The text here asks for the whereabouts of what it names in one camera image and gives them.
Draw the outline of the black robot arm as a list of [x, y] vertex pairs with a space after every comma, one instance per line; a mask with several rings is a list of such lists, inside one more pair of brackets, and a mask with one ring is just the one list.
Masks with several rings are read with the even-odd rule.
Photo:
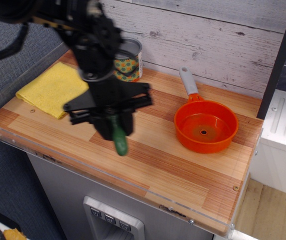
[[0, 60], [19, 52], [28, 24], [54, 28], [72, 50], [79, 74], [89, 89], [64, 105], [72, 124], [88, 122], [109, 141], [123, 141], [133, 131], [133, 112], [152, 103], [147, 83], [114, 76], [121, 49], [121, 30], [105, 16], [97, 0], [0, 0], [0, 22], [21, 24], [17, 38], [0, 50]]

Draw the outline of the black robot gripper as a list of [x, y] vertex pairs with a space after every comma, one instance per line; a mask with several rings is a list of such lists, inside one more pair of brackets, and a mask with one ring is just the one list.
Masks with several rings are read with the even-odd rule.
[[101, 81], [89, 81], [89, 89], [64, 104], [63, 110], [73, 125], [83, 122], [93, 124], [101, 137], [113, 140], [109, 117], [118, 115], [126, 136], [133, 132], [133, 113], [138, 108], [152, 105], [150, 85], [143, 82], [125, 82], [111, 76]]

